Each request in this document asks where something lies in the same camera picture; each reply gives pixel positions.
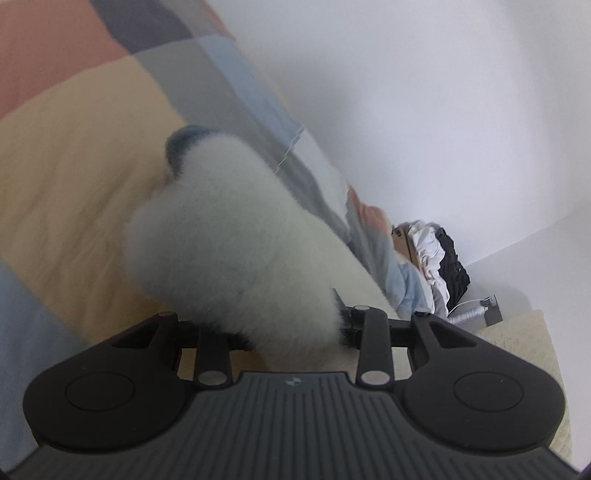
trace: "white wall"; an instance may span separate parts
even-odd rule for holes
[[[363,201],[444,225],[465,263],[591,176],[588,0],[210,3]]]
[[[505,318],[541,309],[564,378],[573,463],[591,462],[591,205],[467,267],[466,298],[495,293]]]

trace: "plush toy ear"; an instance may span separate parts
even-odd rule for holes
[[[187,125],[170,135],[166,141],[166,159],[175,179],[181,173],[183,158],[189,148],[215,133],[219,133],[219,131],[199,125]]]

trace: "stuffed animal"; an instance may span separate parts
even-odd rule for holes
[[[239,138],[199,127],[167,143],[171,179],[129,223],[143,292],[249,338],[274,371],[355,370],[332,289],[394,312],[342,241]]]

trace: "clothing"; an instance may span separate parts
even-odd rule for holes
[[[448,236],[445,229],[439,228],[435,233],[435,237],[445,250],[445,256],[440,262],[439,274],[447,285],[447,291],[449,292],[447,308],[451,310],[459,303],[462,295],[466,293],[470,284],[470,277],[460,263],[453,240]]]
[[[450,294],[446,281],[439,274],[440,263],[446,252],[435,236],[435,229],[422,220],[412,224],[408,234],[413,240],[425,279],[431,285],[435,311],[439,313],[438,316],[447,318]]]

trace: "pink fabric patch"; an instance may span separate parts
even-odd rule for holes
[[[384,211],[379,207],[361,203],[353,187],[349,187],[349,200],[351,200],[351,203],[359,216],[359,221],[361,221],[363,225],[373,226],[386,235],[392,234],[392,224],[390,223],[390,220],[388,220]]]
[[[0,4],[0,118],[38,93],[128,52],[86,0]]]

